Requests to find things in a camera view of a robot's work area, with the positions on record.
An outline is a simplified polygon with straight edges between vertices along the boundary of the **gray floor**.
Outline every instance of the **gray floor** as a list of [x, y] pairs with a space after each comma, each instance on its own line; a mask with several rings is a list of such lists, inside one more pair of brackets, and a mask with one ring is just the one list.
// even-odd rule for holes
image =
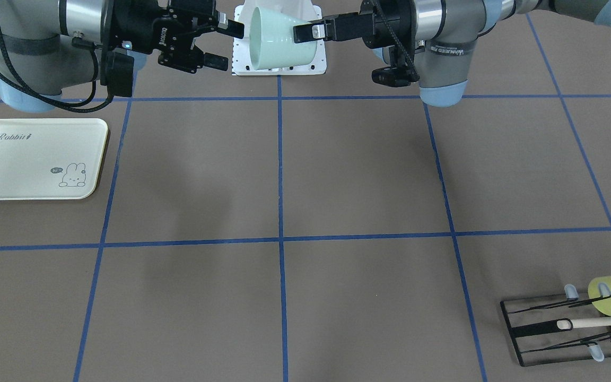
[[0, 202], [0, 382], [611, 380], [519, 367], [497, 307], [611, 275], [611, 29], [501, 22], [449, 109], [327, 49], [281, 80], [151, 60], [95, 114], [92, 196]]

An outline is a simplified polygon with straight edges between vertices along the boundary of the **mint green cup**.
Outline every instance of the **mint green cup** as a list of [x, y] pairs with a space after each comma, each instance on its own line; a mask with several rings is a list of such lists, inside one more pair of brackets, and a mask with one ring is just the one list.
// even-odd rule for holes
[[256, 7], [249, 30], [249, 55], [255, 70], [312, 63], [317, 41], [294, 43], [294, 27], [308, 24], [286, 14]]

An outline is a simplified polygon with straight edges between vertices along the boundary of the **rabbit illustration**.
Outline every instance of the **rabbit illustration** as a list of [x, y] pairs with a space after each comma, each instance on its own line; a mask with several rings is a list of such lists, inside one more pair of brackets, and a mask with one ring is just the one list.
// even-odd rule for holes
[[86, 186], [86, 164], [70, 163], [63, 175], [60, 187], [83, 187]]

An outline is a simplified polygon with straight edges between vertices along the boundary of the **robbit logo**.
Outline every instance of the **robbit logo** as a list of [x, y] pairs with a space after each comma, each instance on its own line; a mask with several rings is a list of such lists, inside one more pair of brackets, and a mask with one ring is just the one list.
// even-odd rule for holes
[[3, 141], [26, 141], [32, 137], [32, 134], [0, 134], [0, 142]]
[[160, 45], [167, 46], [167, 32], [168, 28], [162, 28], [162, 33], [160, 34]]

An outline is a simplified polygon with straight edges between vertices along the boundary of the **black bracket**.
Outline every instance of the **black bracket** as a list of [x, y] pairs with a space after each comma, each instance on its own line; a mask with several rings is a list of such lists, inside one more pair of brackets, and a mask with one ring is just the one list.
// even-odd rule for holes
[[[160, 50], [158, 63], [166, 67], [186, 73], [196, 73], [202, 67], [226, 71], [228, 58], [202, 51], [196, 46], [197, 37], [209, 32], [238, 39], [245, 36], [245, 25], [216, 10], [216, 0], [170, 0], [167, 7], [159, 7], [156, 0], [108, 0], [107, 4], [103, 58], [116, 48], [145, 54]], [[123, 65], [117, 65], [112, 75], [107, 75], [103, 65], [101, 84], [115, 87], [119, 79], [124, 82], [117, 86], [121, 94], [114, 94], [130, 97], [126, 75], [116, 74], [120, 68], [124, 70]]]
[[238, 39], [245, 36], [244, 24], [228, 20], [208, 0], [172, 0], [165, 15], [154, 20], [153, 30], [152, 48], [162, 51], [158, 63], [187, 73], [197, 73], [202, 67], [228, 70], [228, 58], [204, 53], [195, 44], [197, 37], [209, 32]]
[[294, 42], [299, 44], [316, 40], [348, 41], [372, 34], [374, 34], [374, 15], [353, 12], [329, 15], [310, 24], [296, 25]]
[[373, 71], [371, 79], [377, 84], [397, 88], [419, 80], [416, 71], [412, 70], [414, 54], [420, 53], [415, 46], [416, 21], [414, 0], [364, 0], [358, 13], [329, 15], [310, 24], [296, 25], [294, 41], [300, 44], [361, 38], [370, 49], [390, 47], [390, 66]]

